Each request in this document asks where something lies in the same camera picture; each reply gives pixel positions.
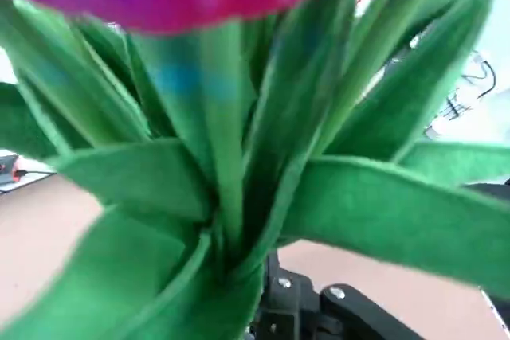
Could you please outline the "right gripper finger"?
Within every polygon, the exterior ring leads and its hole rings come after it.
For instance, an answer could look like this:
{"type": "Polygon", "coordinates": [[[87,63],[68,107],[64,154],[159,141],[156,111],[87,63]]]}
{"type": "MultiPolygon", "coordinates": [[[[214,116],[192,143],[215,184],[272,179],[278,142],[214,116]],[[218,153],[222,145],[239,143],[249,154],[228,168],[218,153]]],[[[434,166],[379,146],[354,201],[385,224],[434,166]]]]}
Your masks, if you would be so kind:
{"type": "Polygon", "coordinates": [[[411,340],[422,336],[361,291],[336,283],[315,291],[312,280],[281,267],[278,253],[265,261],[264,289],[249,324],[256,340],[411,340]]]}

